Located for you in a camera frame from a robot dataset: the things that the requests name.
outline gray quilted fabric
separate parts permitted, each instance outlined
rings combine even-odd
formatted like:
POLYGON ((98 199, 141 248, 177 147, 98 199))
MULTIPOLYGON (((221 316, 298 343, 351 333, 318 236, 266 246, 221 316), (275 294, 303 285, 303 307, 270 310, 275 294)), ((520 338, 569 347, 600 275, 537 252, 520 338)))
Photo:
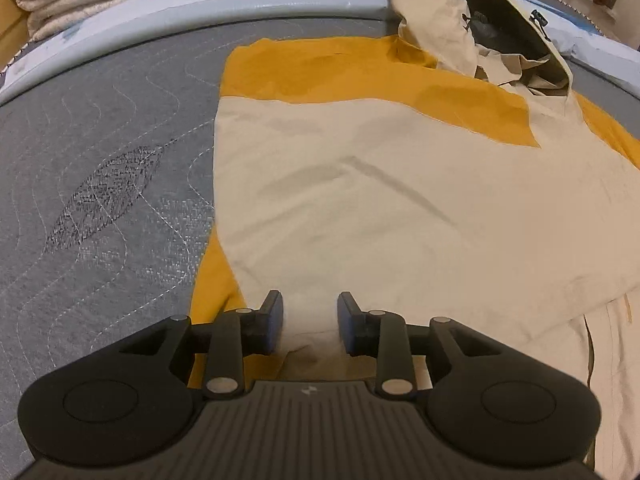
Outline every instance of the gray quilted fabric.
MULTIPOLYGON (((0 480, 31 461, 15 419, 31 382, 188 311, 214 217, 212 120, 229 52, 393 29, 329 18, 207 28, 105 56, 0 107, 0 480)), ((635 99, 575 70, 578 90, 640 132, 635 99)))

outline mattress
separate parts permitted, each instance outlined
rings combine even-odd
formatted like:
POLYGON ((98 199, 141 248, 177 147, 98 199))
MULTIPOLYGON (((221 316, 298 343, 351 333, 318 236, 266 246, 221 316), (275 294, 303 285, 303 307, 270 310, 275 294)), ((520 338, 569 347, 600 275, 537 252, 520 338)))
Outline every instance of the mattress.
MULTIPOLYGON (((221 25, 86 63, 0 107, 0 478, 32 459, 15 412, 37 377, 186 313, 212 222, 226 56, 259 38, 380 37, 396 24, 221 25)), ((572 65, 640 138, 637 100, 572 65)))

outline yellow fabric panel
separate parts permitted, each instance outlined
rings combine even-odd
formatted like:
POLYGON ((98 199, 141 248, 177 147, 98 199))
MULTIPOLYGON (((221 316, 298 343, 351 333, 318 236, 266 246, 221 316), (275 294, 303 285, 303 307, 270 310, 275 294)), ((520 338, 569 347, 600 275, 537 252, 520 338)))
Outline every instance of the yellow fabric panel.
MULTIPOLYGON (((215 226, 211 229, 209 243, 198 268, 196 282, 191 297, 190 317, 193 323, 211 322, 221 310, 235 310, 245 307, 242 293, 234 278, 231 267, 222 251, 215 226)), ((203 354, 196 355, 190 388, 199 388, 204 373, 203 354)), ((244 359, 244 377, 247 385, 256 379, 274 379, 282 366, 282 360, 254 355, 244 359)))
POLYGON ((0 69, 29 40, 27 15, 18 8, 15 0, 0 0, 0 69))
POLYGON ((582 109, 584 122, 587 123, 589 129, 640 169, 640 140, 632 136, 613 117, 586 97, 578 93, 575 96, 582 109))
POLYGON ((399 40, 260 40, 227 59, 220 97, 290 104, 381 99, 498 142, 538 147, 523 97, 446 70, 399 40))

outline metal screw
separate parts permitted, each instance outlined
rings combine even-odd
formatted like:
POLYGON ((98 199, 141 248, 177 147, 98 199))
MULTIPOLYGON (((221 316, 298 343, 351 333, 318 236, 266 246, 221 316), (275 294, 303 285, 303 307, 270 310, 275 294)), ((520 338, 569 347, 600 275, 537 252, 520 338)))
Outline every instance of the metal screw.
POLYGON ((207 381, 207 390, 212 394, 230 394, 238 389, 238 382, 231 377, 214 377, 207 381))
POLYGON ((387 379, 382 383, 382 391, 389 395, 406 395, 414 386, 405 379, 387 379))

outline ribbed black surface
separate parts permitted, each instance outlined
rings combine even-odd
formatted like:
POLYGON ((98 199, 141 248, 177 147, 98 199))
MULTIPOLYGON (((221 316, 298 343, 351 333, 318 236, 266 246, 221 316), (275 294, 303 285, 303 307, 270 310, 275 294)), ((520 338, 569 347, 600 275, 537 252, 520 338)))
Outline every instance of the ribbed black surface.
POLYGON ((242 399, 211 402, 191 431, 155 457, 105 470, 39 461, 22 480, 591 479, 581 464, 500 470, 458 455, 407 402, 363 382, 258 382, 242 399))

